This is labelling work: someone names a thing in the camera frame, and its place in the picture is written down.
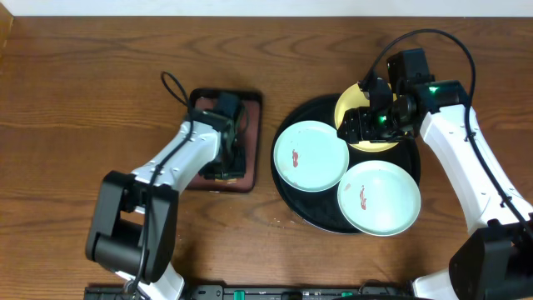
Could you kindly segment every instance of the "black round tray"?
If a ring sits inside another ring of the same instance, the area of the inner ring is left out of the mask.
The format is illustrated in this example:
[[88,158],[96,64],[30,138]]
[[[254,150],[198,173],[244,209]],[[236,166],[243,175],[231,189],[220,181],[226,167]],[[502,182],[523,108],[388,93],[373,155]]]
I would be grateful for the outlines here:
[[[361,233],[342,215],[336,199],[339,184],[322,192],[302,192],[288,185],[277,173],[274,165],[274,147],[277,138],[289,126],[301,121],[314,120],[335,127],[334,112],[336,101],[341,94],[332,94],[312,99],[304,103],[283,121],[276,132],[271,150],[271,171],[277,191],[286,205],[311,225],[333,233]],[[406,170],[420,182],[420,156],[413,140],[400,142],[397,146],[383,152],[363,152],[348,146],[350,162],[348,168],[369,160],[382,160],[394,163]]]

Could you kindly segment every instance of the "table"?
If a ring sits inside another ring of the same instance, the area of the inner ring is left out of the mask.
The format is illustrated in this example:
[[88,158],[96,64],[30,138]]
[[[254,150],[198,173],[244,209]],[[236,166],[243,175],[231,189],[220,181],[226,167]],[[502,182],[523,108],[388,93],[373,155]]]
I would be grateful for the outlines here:
[[[513,18],[17,17],[0,71],[0,298],[81,298],[121,283],[84,255],[103,176],[128,173],[177,133],[184,107],[161,70],[187,91],[264,93],[257,184],[249,194],[180,197],[174,268],[192,283],[356,286],[404,282],[446,268],[468,238],[441,165],[420,140],[422,210],[395,237],[343,236],[305,224],[271,178],[277,127],[305,101],[362,79],[392,39],[417,28],[460,38],[477,63],[474,107],[511,181],[533,199],[533,30]],[[437,79],[470,71],[432,34],[423,47]],[[385,63],[378,69],[386,74]]]

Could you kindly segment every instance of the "white backdrop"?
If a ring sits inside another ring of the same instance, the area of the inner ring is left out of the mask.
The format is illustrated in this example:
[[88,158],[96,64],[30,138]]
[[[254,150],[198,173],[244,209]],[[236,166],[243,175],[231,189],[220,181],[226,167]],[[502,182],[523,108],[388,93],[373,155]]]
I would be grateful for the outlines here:
[[533,0],[0,0],[0,3],[14,16],[533,16]]

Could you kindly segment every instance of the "red mark on plate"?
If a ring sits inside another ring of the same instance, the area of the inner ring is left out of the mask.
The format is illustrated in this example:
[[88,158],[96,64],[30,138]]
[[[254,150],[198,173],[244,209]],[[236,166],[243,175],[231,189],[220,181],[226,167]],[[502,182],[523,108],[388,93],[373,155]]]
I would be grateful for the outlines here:
[[298,167],[298,152],[292,149],[292,166],[294,168]]
[[361,208],[366,210],[365,186],[362,186],[362,190],[359,193],[359,198],[361,199]]

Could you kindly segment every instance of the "yellow plate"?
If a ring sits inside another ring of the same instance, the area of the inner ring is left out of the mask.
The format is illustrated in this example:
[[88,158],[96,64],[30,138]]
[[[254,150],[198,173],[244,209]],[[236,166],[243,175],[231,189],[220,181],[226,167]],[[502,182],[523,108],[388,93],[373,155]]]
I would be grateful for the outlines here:
[[[341,126],[342,119],[344,118],[344,112],[351,108],[358,107],[368,107],[370,106],[370,101],[366,99],[365,94],[359,90],[357,84],[349,87],[344,93],[339,97],[339,100],[336,102],[335,106],[335,126],[338,129]],[[366,151],[366,152],[380,152],[385,151],[390,148],[393,148],[397,145],[397,142],[368,142],[363,141],[358,144],[350,144],[357,150]]]

